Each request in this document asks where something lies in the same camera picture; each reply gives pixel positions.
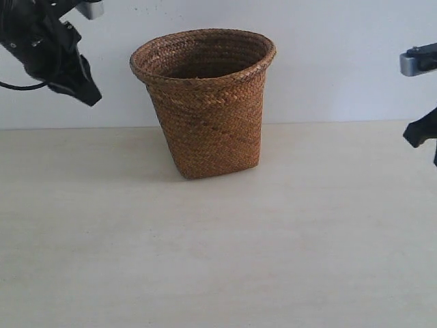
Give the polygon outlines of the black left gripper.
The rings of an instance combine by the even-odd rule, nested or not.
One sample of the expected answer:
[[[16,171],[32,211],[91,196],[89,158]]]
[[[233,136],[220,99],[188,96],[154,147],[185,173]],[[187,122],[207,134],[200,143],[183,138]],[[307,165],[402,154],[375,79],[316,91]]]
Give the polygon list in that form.
[[[61,17],[81,1],[2,1],[1,46],[25,72],[58,94],[93,107],[102,94],[88,60],[79,53],[81,35]]]

